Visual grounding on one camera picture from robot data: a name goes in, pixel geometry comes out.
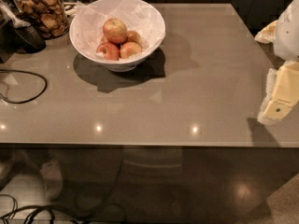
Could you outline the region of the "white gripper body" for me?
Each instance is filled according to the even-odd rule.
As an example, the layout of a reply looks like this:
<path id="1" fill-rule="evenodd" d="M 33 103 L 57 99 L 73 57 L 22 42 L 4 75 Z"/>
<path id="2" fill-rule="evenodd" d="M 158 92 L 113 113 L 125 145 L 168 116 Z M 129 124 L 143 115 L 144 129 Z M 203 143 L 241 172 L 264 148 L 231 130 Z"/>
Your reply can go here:
<path id="1" fill-rule="evenodd" d="M 265 26 L 255 37 L 271 43 L 276 56 L 284 61 L 299 60 L 299 0 L 292 0 L 276 21 Z"/>

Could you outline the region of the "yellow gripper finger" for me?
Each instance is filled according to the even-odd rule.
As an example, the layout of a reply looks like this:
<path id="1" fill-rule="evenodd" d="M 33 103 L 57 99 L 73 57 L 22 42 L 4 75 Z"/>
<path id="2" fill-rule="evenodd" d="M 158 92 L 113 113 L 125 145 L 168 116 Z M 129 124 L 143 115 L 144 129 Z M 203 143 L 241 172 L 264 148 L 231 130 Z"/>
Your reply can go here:
<path id="1" fill-rule="evenodd" d="M 265 92 L 257 120 L 272 125 L 287 117 L 299 103 L 299 62 L 287 61 L 278 70 L 271 68 Z"/>

